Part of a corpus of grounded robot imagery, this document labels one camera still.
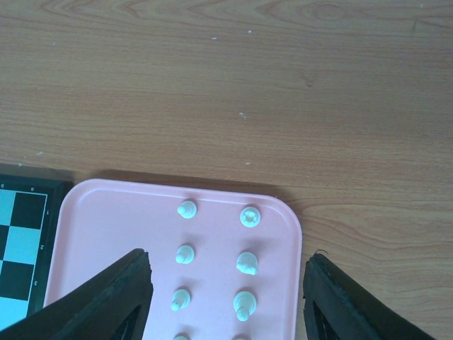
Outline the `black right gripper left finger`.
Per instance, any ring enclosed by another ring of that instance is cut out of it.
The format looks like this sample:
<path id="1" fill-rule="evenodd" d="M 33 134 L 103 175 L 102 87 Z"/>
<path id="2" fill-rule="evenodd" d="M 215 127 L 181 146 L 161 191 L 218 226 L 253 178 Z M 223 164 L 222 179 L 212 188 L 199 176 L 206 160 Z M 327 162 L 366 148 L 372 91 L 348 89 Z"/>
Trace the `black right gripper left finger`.
<path id="1" fill-rule="evenodd" d="M 142 339 L 153 291 L 149 253 L 134 249 L 1 338 Z"/>

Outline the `white pawn chess piece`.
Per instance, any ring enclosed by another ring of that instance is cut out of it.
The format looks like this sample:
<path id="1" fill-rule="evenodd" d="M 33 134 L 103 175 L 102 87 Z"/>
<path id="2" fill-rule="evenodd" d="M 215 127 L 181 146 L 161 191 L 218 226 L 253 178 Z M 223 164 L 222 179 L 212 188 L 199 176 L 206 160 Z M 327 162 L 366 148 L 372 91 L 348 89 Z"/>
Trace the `white pawn chess piece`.
<path id="1" fill-rule="evenodd" d="M 176 334 L 173 340 L 190 340 L 190 337 L 185 333 Z"/>
<path id="2" fill-rule="evenodd" d="M 171 310 L 177 312 L 185 309 L 192 300 L 192 295 L 189 287 L 181 286 L 173 292 L 171 301 Z"/>
<path id="3" fill-rule="evenodd" d="M 185 219 L 191 219 L 197 214 L 197 206 L 193 201 L 185 200 L 178 206 L 177 213 Z"/>
<path id="4" fill-rule="evenodd" d="M 176 252 L 176 262 L 178 264 L 190 264 L 195 258 L 195 250 L 190 245 L 182 245 Z"/>

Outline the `white knight chess piece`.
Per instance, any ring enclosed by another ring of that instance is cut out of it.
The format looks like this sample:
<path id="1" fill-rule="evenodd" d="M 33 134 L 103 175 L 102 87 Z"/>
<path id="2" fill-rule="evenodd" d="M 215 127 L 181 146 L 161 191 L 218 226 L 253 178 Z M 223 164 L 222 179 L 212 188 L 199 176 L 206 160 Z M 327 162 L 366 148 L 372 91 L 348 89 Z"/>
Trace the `white knight chess piece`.
<path id="1" fill-rule="evenodd" d="M 246 275 L 254 276 L 258 273 L 258 259 L 249 251 L 242 252 L 236 260 L 236 268 Z"/>

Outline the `white bishop chess piece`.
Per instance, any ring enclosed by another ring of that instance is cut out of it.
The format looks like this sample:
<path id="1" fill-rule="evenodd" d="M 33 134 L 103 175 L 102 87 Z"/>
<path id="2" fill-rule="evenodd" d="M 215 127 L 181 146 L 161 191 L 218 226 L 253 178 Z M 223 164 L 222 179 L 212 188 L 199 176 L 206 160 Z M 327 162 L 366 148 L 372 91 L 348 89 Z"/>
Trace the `white bishop chess piece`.
<path id="1" fill-rule="evenodd" d="M 246 322 L 256 311 L 257 300 L 253 293 L 242 290 L 235 295 L 233 306 L 237 319 L 240 322 Z"/>

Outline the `white queen chess piece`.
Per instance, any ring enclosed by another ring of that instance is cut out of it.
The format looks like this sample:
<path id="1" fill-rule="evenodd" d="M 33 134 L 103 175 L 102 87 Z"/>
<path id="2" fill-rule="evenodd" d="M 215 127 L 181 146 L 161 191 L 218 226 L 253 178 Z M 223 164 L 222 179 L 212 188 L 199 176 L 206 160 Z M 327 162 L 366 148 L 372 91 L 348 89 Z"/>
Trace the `white queen chess piece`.
<path id="1" fill-rule="evenodd" d="M 237 334 L 232 338 L 232 340 L 250 340 L 250 337 L 246 334 Z"/>

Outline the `black and white chessboard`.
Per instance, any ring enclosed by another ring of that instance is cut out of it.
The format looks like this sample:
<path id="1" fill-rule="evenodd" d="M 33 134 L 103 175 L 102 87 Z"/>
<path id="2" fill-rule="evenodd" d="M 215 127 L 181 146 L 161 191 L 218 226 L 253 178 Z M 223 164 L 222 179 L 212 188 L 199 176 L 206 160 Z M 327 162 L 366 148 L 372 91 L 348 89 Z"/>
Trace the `black and white chessboard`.
<path id="1" fill-rule="evenodd" d="M 41 310 L 71 181 L 1 175 L 1 329 Z"/>

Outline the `white rook chess piece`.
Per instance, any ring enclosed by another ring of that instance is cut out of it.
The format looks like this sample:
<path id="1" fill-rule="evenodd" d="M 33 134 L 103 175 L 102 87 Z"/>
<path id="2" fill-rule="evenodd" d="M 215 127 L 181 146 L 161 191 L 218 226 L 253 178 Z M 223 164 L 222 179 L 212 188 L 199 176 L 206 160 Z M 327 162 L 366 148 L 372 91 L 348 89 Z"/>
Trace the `white rook chess piece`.
<path id="1" fill-rule="evenodd" d="M 247 228 L 254 228 L 260 223 L 261 213 L 254 206 L 247 206 L 240 212 L 240 222 Z"/>

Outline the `pink plastic tray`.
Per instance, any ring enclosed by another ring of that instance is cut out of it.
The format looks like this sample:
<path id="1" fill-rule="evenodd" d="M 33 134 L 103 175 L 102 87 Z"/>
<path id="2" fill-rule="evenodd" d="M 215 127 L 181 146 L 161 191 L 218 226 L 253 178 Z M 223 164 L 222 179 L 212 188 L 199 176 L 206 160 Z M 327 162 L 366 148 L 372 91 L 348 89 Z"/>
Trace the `pink plastic tray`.
<path id="1" fill-rule="evenodd" d="M 185 200 L 197 214 L 177 213 Z M 247 228 L 240 212 L 254 206 L 260 223 Z M 182 245 L 195 250 L 176 262 Z M 64 297 L 133 249 L 149 253 L 154 293 L 145 339 L 293 339 L 296 335 L 302 228 L 292 209 L 268 195 L 90 179 L 73 187 L 59 213 L 45 304 Z M 258 273 L 236 268 L 242 252 L 258 259 Z M 189 287 L 191 303 L 171 310 L 172 295 Z M 247 290 L 256 311 L 240 322 L 235 295 Z"/>

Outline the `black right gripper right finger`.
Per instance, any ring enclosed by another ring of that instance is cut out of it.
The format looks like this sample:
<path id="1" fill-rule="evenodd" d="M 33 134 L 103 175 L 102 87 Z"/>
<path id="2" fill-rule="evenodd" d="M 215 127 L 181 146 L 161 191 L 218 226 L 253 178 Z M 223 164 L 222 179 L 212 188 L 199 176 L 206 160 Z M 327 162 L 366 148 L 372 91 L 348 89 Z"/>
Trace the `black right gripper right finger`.
<path id="1" fill-rule="evenodd" d="M 307 262 L 303 280 L 308 339 L 431 339 L 388 308 L 323 254 Z"/>

